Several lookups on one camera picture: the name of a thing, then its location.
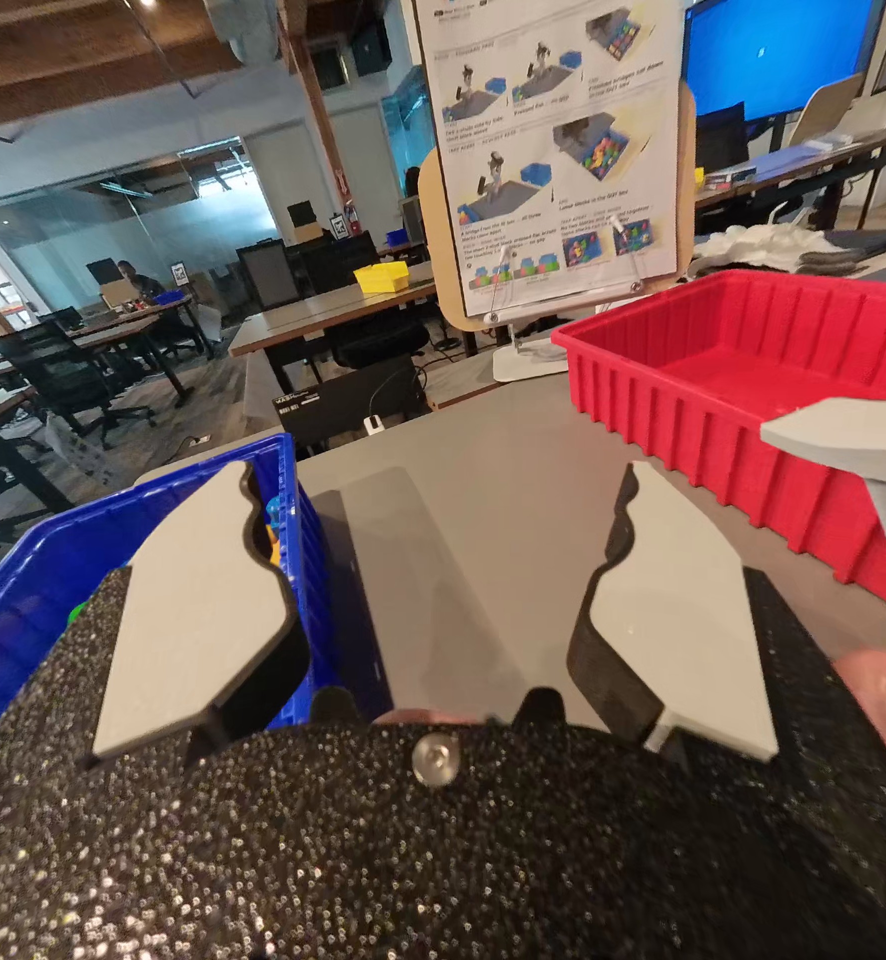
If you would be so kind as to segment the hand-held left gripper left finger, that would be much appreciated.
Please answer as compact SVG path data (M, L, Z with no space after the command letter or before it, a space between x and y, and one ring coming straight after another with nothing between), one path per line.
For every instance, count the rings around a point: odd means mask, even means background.
M265 730L309 670L271 562L255 469L223 465L138 547L91 742L94 760L189 733L200 760Z

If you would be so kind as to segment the white cloth pile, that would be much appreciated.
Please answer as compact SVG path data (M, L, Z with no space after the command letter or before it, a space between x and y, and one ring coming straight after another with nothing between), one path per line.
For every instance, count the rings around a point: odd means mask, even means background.
M805 258L824 258L840 253L821 231L805 229L794 222L774 222L750 227L731 226L697 244L687 274L694 278L712 268L737 264L783 273L795 273Z

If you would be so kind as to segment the beige chair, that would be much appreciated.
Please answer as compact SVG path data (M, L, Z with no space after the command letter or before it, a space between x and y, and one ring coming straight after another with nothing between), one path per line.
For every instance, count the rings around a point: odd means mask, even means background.
M859 72L816 90L802 111L788 147L820 140L835 131L862 90L865 76L864 72Z

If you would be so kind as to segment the instruction sheet on stand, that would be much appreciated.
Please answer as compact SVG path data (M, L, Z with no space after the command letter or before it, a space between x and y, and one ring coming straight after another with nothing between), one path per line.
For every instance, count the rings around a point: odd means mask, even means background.
M427 379L430 407L440 411L458 402L483 395L511 382L544 378L568 371L567 354L543 332L521 338L523 321L557 316L569 323L580 311L593 307L592 315L612 306L625 306L671 289L686 273L695 237L696 206L696 104L687 84L679 84L678 157L676 197L676 267L649 279L633 273L629 279L528 306L528 313L509 323L488 325L484 317L468 317L460 286L457 251L446 199L444 176L437 149L425 160L420 174L420 201L425 237L440 309L446 321L464 335L466 359L448 371Z

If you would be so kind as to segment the long wooden desk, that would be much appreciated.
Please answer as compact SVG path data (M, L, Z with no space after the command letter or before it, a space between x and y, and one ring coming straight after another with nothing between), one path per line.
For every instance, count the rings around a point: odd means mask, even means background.
M797 174L793 178L767 179L755 183L755 173L724 189L704 189L696 195L695 210L714 210L745 198L756 206L792 200L886 167L886 129L859 134L854 142L857 143L856 147L833 157L828 165L804 166L792 171Z

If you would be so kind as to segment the blue plastic bin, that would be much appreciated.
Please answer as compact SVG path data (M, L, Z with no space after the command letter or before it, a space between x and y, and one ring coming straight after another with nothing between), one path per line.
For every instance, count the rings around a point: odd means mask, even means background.
M311 660L306 678L269 728L305 723L323 686L353 691L358 707L382 714L392 698L377 642L350 641L336 609L335 567L324 526L297 478L286 433L253 437L30 529L0 562L0 717L106 575L123 568L161 522L230 462L254 470L264 518L281 542L277 562L296 596Z

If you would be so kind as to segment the red plastic bin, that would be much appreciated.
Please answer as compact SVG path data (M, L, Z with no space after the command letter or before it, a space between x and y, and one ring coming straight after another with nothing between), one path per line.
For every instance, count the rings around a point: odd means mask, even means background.
M865 483L761 438L816 402L886 402L886 282L725 270L550 339L580 413L886 602Z

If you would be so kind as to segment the silver ventilation duct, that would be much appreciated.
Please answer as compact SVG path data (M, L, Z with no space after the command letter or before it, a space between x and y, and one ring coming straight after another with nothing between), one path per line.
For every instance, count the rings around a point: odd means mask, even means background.
M243 66L271 65L280 56L275 1L203 1L217 38Z

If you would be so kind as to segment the large blue-screen monitor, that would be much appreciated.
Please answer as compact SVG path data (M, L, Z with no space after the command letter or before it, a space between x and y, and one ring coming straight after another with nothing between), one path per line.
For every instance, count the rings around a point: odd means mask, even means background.
M743 105L747 121L802 110L865 74L885 1L707 1L685 14L682 76L697 116Z

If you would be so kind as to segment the black office chair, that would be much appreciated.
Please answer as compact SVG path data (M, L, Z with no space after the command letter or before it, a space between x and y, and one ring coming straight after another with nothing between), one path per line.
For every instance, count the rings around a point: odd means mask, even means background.
M33 386L44 407L78 437L99 432L103 450L108 434L124 421L145 421L156 427L154 411L144 405L114 407L126 384L52 321L0 335L0 356Z

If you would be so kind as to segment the yellow plastic bin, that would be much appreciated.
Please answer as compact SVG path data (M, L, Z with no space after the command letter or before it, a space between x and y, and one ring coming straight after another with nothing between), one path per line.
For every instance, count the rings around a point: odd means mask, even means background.
M353 271L365 297L400 293L410 286L410 271L404 261L378 262Z

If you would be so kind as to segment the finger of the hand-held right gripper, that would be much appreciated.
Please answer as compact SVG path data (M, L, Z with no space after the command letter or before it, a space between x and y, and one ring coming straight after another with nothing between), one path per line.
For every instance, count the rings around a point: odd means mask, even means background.
M766 421L761 439L867 486L886 535L886 400L833 397Z

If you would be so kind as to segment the printed instruction sheet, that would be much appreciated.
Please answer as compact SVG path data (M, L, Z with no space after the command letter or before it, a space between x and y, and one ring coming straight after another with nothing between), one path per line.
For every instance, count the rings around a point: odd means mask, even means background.
M413 2L468 318L679 270L684 2Z

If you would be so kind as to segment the grey folded cloth stack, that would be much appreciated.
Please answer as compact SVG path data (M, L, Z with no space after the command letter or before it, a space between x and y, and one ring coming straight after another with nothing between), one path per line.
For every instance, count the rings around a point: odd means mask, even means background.
M797 275L844 278L886 255L886 229L829 230L816 237L800 255Z

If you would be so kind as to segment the black mesh chair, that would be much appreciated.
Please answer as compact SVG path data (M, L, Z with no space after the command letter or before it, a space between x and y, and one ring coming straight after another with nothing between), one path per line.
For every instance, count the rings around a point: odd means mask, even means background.
M710 174L746 163L748 143L744 102L698 116L696 167Z

